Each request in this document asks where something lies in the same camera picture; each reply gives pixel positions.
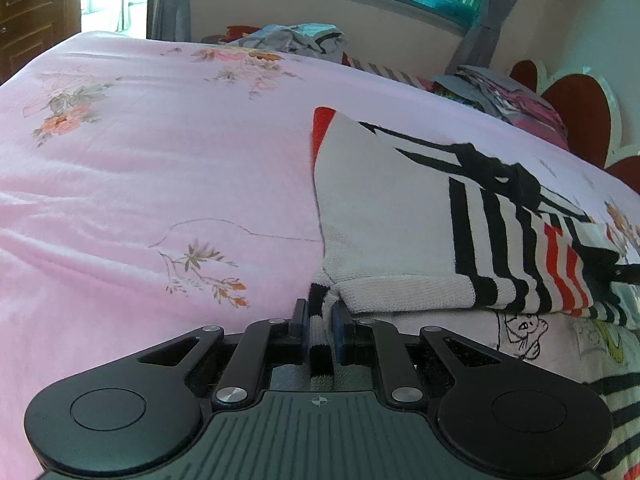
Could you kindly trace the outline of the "striped black red white sweater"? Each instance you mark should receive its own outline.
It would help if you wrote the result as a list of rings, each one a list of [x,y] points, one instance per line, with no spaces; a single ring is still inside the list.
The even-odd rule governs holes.
[[[597,170],[541,183],[474,145],[314,111],[323,259],[311,285],[311,378],[332,382],[329,310],[562,314],[639,338],[639,201]]]

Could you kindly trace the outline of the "pink grey folded clothes stack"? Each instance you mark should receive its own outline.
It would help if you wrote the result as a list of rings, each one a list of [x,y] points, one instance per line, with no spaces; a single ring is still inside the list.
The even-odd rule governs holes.
[[[437,76],[432,91],[568,151],[567,128],[559,113],[535,91],[503,73],[461,65],[452,75]]]

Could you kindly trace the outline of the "grey white clothes pile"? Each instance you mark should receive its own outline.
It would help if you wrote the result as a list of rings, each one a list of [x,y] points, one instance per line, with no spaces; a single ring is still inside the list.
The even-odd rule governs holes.
[[[267,25],[230,42],[230,46],[282,52],[341,63],[348,40],[332,24]]]

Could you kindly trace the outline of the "pink floral bed sheet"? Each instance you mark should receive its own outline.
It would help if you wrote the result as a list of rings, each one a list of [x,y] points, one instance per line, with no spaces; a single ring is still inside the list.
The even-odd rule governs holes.
[[[190,330],[283,316],[323,259],[311,133],[329,107],[475,146],[539,182],[597,170],[440,96],[326,61],[84,32],[1,88],[1,474],[31,479],[44,386]]]

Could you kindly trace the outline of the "white cartoon print garment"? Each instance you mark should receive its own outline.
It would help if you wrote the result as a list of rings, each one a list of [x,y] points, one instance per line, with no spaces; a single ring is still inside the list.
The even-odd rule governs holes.
[[[466,460],[506,478],[592,467],[639,475],[639,338],[562,314],[435,311],[360,315],[420,339],[436,424]]]

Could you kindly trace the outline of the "red striped cloth behind bed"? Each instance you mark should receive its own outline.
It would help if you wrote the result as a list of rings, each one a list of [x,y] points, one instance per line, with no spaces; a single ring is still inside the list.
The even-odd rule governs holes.
[[[385,66],[360,61],[358,58],[353,58],[347,53],[342,55],[342,64],[344,66],[354,68],[355,70],[361,70],[362,72],[401,82],[402,84],[408,84],[408,86],[427,92],[432,92],[434,90],[434,84],[428,79],[420,76],[411,76],[402,70],[392,70]]]

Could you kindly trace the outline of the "red white scalloped headboard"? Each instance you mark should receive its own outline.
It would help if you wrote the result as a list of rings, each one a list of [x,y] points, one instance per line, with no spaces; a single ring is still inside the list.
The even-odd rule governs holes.
[[[590,67],[550,75],[543,62],[523,60],[512,67],[510,77],[558,112],[574,155],[638,191],[639,145],[623,144],[620,106],[603,76]]]

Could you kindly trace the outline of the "grey left curtain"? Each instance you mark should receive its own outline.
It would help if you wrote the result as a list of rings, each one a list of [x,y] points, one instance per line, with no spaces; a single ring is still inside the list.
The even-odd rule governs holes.
[[[187,42],[191,40],[190,0],[148,0],[146,38]]]

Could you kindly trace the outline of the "grey curtain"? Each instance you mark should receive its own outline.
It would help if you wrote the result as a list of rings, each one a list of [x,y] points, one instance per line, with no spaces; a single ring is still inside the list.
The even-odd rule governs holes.
[[[146,38],[187,42],[191,40],[190,0],[148,0]]]
[[[494,56],[504,21],[518,0],[480,0],[477,16],[451,58],[446,74],[461,65],[488,67]]]

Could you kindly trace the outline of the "grey right curtain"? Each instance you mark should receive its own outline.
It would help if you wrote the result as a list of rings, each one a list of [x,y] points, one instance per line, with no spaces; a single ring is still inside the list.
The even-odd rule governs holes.
[[[446,74],[461,65],[488,67],[494,56],[504,21],[518,0],[480,0],[477,16],[451,58]]]

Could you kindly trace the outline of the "brown wooden door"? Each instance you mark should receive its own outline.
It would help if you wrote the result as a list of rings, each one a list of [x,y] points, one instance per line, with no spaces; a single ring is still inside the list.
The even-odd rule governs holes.
[[[1,0],[1,80],[80,29],[80,0]]]

